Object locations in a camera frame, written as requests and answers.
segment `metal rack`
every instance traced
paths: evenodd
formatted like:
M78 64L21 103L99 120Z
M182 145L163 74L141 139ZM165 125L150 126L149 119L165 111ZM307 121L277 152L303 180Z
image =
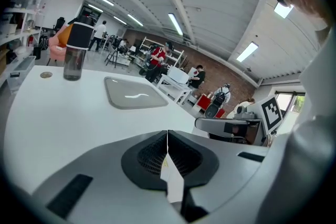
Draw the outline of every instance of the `metal rack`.
M158 43L154 40L150 40L147 37L145 37L140 45L140 52L139 52L140 55L137 56L134 60L134 63L137 64L138 66L140 67L143 66L146 52L149 50L151 43L155 43L161 47L165 46L164 44ZM173 62L171 64L172 66L180 67L183 64L184 60L186 59L186 55L184 55L183 53L184 50L182 51L174 50L170 53L170 55L167 55L165 62L171 61Z

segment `orange chair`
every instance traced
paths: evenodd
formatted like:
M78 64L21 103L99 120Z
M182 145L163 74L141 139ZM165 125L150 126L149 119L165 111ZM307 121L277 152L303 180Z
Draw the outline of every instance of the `orange chair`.
M61 27L61 29L53 36L49 38L49 50L50 50L50 58L49 61L47 63L47 65L49 64L50 60L55 60L55 62L58 61L64 61L65 59L65 52L66 52L66 48L63 48L63 50L59 50L57 49L57 46L60 45L59 39L58 39L58 35L61 34L65 29L67 28L67 26L63 25Z

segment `concrete floor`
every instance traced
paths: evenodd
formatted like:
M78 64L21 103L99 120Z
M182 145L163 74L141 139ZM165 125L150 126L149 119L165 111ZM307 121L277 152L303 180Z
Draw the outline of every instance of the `concrete floor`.
M114 68L114 64L109 63L107 66L104 63L108 52L105 51L88 51L87 56L84 62L84 69L96 70L96 71L104 71L104 72L113 72L118 74L126 74L129 76L137 76L139 75L140 68L137 65L130 64L128 67L117 64L117 67ZM44 66L47 64L49 60L49 50L44 50L41 52L41 58L35 61L35 65ZM53 60L49 63L50 66L63 66L63 62L54 62ZM3 140L5 127L7 122L7 117L10 111L10 107L14 101L15 94L11 94L7 82L5 82L0 88L0 152L2 154L3 151ZM192 104L189 102L185 102L183 106L181 106L185 111L187 111L190 115L195 118L202 116L201 113L195 113L192 110ZM194 128L193 134L205 136L207 137L207 133L201 130Z

